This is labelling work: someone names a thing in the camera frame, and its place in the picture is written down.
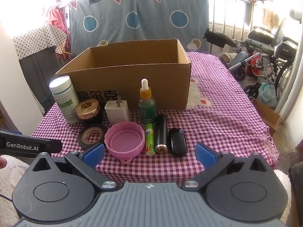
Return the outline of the person's left hand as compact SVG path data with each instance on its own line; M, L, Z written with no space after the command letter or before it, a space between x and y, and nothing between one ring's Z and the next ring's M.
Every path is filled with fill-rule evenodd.
M5 168L7 165L7 160L3 157L0 157L0 169Z

